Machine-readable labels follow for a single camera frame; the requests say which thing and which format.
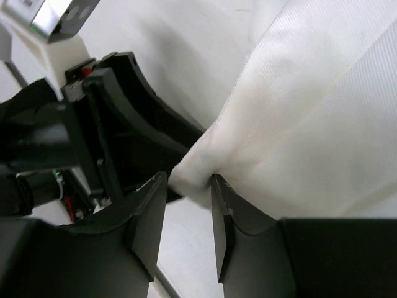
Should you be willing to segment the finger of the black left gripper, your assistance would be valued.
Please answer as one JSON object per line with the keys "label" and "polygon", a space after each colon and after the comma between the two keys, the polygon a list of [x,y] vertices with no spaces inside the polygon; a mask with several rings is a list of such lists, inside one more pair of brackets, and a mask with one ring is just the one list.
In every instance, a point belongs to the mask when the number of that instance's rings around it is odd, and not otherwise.
{"label": "finger of the black left gripper", "polygon": [[85,126],[105,193],[120,199],[157,172],[170,174],[202,131],[173,111],[133,52],[85,66]]}

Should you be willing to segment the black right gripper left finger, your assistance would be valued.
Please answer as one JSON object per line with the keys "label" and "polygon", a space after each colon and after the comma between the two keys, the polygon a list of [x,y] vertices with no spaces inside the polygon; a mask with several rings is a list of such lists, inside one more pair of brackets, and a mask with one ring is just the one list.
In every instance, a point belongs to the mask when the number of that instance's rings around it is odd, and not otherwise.
{"label": "black right gripper left finger", "polygon": [[146,297],[154,280],[167,196],[156,173],[79,222],[1,219],[2,297]]}

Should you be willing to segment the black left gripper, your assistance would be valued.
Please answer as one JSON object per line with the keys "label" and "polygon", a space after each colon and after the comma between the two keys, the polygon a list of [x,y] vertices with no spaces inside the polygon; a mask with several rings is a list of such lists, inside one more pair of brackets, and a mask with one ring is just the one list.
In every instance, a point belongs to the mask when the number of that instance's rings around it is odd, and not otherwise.
{"label": "black left gripper", "polygon": [[115,72],[107,60],[89,60],[68,76],[62,101],[41,79],[1,104],[3,217],[73,192],[88,211],[104,198],[123,204],[122,126],[109,104],[120,92]]}

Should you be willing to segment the white pleated skirt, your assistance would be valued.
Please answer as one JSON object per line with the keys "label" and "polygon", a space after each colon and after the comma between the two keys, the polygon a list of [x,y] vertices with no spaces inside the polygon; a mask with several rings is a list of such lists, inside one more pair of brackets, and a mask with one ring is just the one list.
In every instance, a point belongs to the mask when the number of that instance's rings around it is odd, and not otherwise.
{"label": "white pleated skirt", "polygon": [[255,47],[217,120],[173,169],[222,175],[275,217],[396,216],[396,2],[257,1]]}

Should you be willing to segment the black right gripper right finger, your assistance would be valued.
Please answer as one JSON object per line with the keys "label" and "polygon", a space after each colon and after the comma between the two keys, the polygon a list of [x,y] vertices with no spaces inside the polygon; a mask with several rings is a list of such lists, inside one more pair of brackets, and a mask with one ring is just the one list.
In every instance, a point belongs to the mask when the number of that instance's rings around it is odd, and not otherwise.
{"label": "black right gripper right finger", "polygon": [[280,219],[210,180],[225,297],[395,297],[396,220]]}

